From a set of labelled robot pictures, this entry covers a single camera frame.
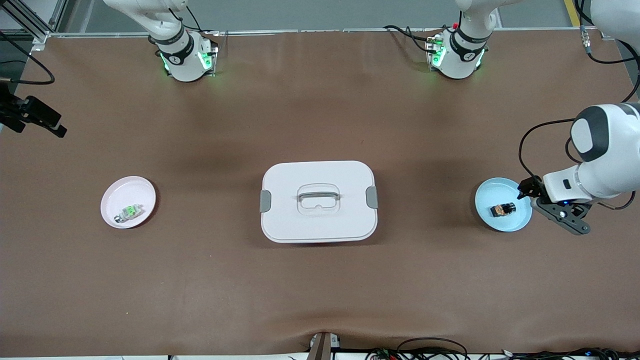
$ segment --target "wire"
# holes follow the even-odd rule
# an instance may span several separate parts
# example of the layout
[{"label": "wire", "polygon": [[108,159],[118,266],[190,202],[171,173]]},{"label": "wire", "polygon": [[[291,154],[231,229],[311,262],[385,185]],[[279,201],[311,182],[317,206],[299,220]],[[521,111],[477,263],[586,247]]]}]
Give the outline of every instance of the wire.
[{"label": "wire", "polygon": [[408,26],[406,27],[407,32],[409,32],[409,36],[411,36],[411,39],[413,40],[413,43],[418,47],[418,49],[424,51],[425,53],[429,53],[429,54],[435,54],[436,51],[435,50],[431,50],[431,49],[425,49],[424,47],[420,46],[420,44],[418,44],[418,41],[416,41],[415,36],[413,35],[413,33],[411,32],[411,28],[409,28]]},{"label": "wire", "polygon": [[636,192],[631,192],[631,196],[629,197],[629,200],[622,206],[615,207],[615,206],[607,204],[606,202],[599,202],[598,205],[601,205],[601,206],[603,206],[603,207],[605,207],[605,208],[607,208],[609,210],[624,210],[624,209],[628,208],[629,205],[631,205],[633,203],[635,198],[636,198]]},{"label": "wire", "polygon": [[26,64],[27,62],[24,61],[24,60],[9,60],[9,61],[0,62],[0,65],[4,65],[4,64],[8,64],[8,63],[23,63],[23,64]]},{"label": "wire", "polygon": [[[579,16],[578,16],[578,20],[579,20],[579,22],[580,22],[581,29],[582,29],[582,20],[583,20],[583,19],[587,20],[591,25],[593,25],[593,21],[591,20],[591,18],[590,18],[590,17],[588,17],[588,16],[584,13],[584,2],[585,2],[585,0],[582,0],[582,2],[580,3],[580,5],[578,5],[578,0],[574,0],[574,6],[575,6],[575,10],[578,12],[578,15],[579,15]],[[623,46],[625,46],[627,49],[629,49],[629,48],[630,48],[629,44],[627,44],[626,42],[621,41],[621,40],[618,40],[618,39],[616,39],[616,41],[618,41],[619,43],[621,43],[621,44],[622,44]],[[590,58],[591,60],[593,60],[593,61],[595,61],[595,62],[597,62],[597,63],[599,63],[599,64],[606,64],[606,65],[608,65],[608,64],[625,63],[625,62],[632,61],[632,60],[635,60],[635,61],[640,60],[640,58],[638,57],[638,54],[637,54],[635,51],[632,51],[631,53],[633,54],[633,57],[631,57],[631,58],[622,59],[622,60],[613,60],[613,61],[605,61],[605,60],[599,60],[599,59],[596,59],[596,58],[591,54],[591,52],[590,52],[590,51],[588,51],[588,52],[587,52],[587,55],[589,56],[589,58]]]},{"label": "wire", "polygon": [[587,20],[588,23],[593,25],[593,21],[591,20],[591,18],[584,13],[584,1],[585,0],[582,0],[582,4],[578,5],[578,0],[573,0],[573,4],[575,5],[575,11],[577,11],[578,15],[580,15],[579,16],[580,23],[582,23],[582,19],[584,19],[584,20]]},{"label": "wire", "polygon": [[[193,18],[193,21],[196,23],[197,28],[194,28],[193,26],[187,26],[184,25],[184,23],[182,23],[182,25],[187,28],[187,29],[191,29],[191,30],[196,30],[199,33],[206,33],[207,31],[214,31],[214,30],[203,30],[200,27],[200,23],[198,22],[198,19],[196,19],[195,15],[193,15],[193,12],[191,11],[191,9],[189,9],[189,7],[187,6],[187,10],[189,11],[189,14],[191,14],[191,17]],[[178,15],[175,14],[175,12],[173,12],[173,10],[171,10],[171,8],[169,8],[169,12],[171,13],[171,15],[173,15],[173,17],[175,17],[176,20],[178,20],[179,22],[183,21],[182,17],[179,17]]]},{"label": "wire", "polygon": [[191,14],[191,18],[196,23],[196,26],[198,26],[198,30],[202,32],[202,28],[200,27],[200,23],[198,22],[198,19],[196,19],[195,15],[193,15],[193,12],[191,11],[191,9],[189,9],[188,6],[187,6],[187,11],[189,12],[189,14]]},{"label": "wire", "polygon": [[543,126],[547,126],[547,125],[553,125],[553,124],[562,124],[564,122],[572,122],[574,120],[575,119],[564,119],[564,120],[555,120],[555,121],[543,122],[542,124],[538,124],[538,125],[530,128],[523,135],[522,139],[520,139],[520,146],[518,147],[518,159],[520,160],[520,164],[522,165],[524,170],[526,170],[529,173],[529,175],[531,175],[531,177],[535,177],[535,175],[531,172],[531,170],[529,170],[527,165],[525,165],[524,161],[522,160],[522,146],[523,146],[524,140],[527,138],[527,136],[529,136],[529,134],[531,134],[532,131],[534,131],[535,129],[537,129],[539,127],[543,127]]},{"label": "wire", "polygon": [[413,351],[419,351],[421,354],[425,354],[425,353],[432,353],[432,352],[438,352],[438,351],[434,351],[434,350],[439,350],[440,351],[440,355],[444,355],[447,356],[449,359],[451,359],[448,354],[461,354],[465,357],[466,360],[469,360],[469,356],[468,356],[468,351],[467,348],[462,345],[461,343],[458,343],[457,341],[454,340],[449,340],[449,339],[445,339],[445,338],[432,338],[432,337],[425,337],[425,338],[414,338],[414,339],[409,339],[409,340],[405,340],[403,342],[400,343],[400,345],[397,346],[396,348],[396,352],[400,352],[400,348],[408,343],[413,343],[415,341],[444,341],[446,343],[452,343],[455,344],[457,346],[459,346],[460,348],[462,348],[464,350],[464,353],[458,352],[458,351],[453,351],[453,350],[449,350],[446,348],[442,348],[442,347],[431,347],[431,348],[418,348],[418,349],[414,349]]},{"label": "wire", "polygon": [[49,75],[49,80],[47,81],[31,81],[31,80],[20,80],[20,79],[9,79],[9,82],[16,84],[26,84],[26,85],[49,85],[53,84],[56,78],[53,76],[53,73],[47,69],[46,66],[42,65],[38,59],[34,58],[31,54],[21,48],[18,44],[16,44],[13,40],[8,38],[2,31],[0,31],[0,37],[8,41],[11,45],[13,45],[16,49],[18,49],[22,54],[25,54],[29,59],[33,60],[38,66],[42,68],[42,70],[46,71],[47,75]]},{"label": "wire", "polygon": [[413,37],[416,40],[420,40],[420,41],[427,41],[427,38],[423,38],[423,37],[417,37],[417,36],[411,36],[411,34],[407,33],[405,30],[402,30],[401,28],[398,28],[395,25],[387,25],[385,26],[383,29],[394,29],[394,30],[398,30],[402,35],[406,36],[406,37]]},{"label": "wire", "polygon": [[567,155],[568,158],[571,159],[571,161],[573,161],[576,164],[581,164],[582,162],[576,158],[573,157],[573,155],[571,155],[571,153],[569,152],[569,144],[571,143],[571,137],[569,136],[569,139],[566,140],[566,143],[564,143],[564,153]]},{"label": "wire", "polygon": [[622,46],[626,47],[627,50],[629,50],[631,55],[633,55],[636,58],[636,66],[638,70],[636,84],[634,85],[633,90],[631,90],[631,92],[627,95],[627,97],[624,100],[622,100],[622,102],[626,102],[634,96],[634,94],[638,91],[638,87],[640,86],[640,57],[638,57],[638,53],[631,45],[627,44],[624,41],[621,41],[620,43],[622,44]]}]

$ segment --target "transparent handle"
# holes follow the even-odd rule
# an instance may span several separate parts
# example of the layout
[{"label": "transparent handle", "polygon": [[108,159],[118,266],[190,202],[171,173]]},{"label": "transparent handle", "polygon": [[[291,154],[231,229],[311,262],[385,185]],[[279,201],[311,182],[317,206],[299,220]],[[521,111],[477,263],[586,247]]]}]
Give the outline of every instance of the transparent handle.
[{"label": "transparent handle", "polygon": [[340,199],[340,194],[336,192],[312,192],[312,193],[301,193],[298,195],[298,201],[302,201],[303,199],[310,199],[314,197],[332,197],[336,200]]}]

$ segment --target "green indicator light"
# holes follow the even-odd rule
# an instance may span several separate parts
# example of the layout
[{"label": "green indicator light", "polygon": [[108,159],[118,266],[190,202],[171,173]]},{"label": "green indicator light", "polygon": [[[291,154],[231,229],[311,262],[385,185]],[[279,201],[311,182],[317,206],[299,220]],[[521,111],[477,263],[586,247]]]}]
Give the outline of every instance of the green indicator light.
[{"label": "green indicator light", "polygon": [[167,71],[170,71],[169,65],[166,64],[166,59],[164,58],[164,55],[160,54],[160,59],[162,59],[162,63],[164,64],[164,69]]},{"label": "green indicator light", "polygon": [[482,52],[480,53],[480,55],[478,56],[478,62],[476,63],[476,68],[478,68],[482,62],[482,57],[484,55],[484,50],[482,50]]},{"label": "green indicator light", "polygon": [[433,66],[438,67],[442,64],[442,58],[444,58],[444,56],[447,54],[447,48],[442,46],[440,47],[440,49],[436,52],[435,55],[433,55]]},{"label": "green indicator light", "polygon": [[200,55],[200,61],[202,62],[202,67],[204,67],[206,70],[209,70],[212,65],[211,65],[211,57],[209,55],[207,55],[206,53],[199,53]]}]

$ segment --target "white storage box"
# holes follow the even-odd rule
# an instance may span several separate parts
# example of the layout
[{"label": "white storage box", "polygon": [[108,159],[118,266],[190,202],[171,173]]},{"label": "white storage box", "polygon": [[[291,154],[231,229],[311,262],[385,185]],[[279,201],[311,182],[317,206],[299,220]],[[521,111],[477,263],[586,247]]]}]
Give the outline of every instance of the white storage box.
[{"label": "white storage box", "polygon": [[277,243],[364,240],[378,225],[371,169],[359,161],[282,163],[260,193],[262,231]]}]

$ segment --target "light blue plate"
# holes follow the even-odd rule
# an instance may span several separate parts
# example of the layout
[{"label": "light blue plate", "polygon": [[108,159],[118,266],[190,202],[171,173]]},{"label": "light blue plate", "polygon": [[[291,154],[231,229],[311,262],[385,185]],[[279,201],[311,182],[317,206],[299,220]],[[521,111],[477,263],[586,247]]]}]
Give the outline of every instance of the light blue plate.
[{"label": "light blue plate", "polygon": [[[503,177],[494,177],[480,185],[476,191],[476,210],[478,215],[490,227],[510,233],[525,227],[531,220],[531,200],[528,197],[518,200],[518,184]],[[512,202],[516,211],[505,217],[494,218],[491,208]]]}]

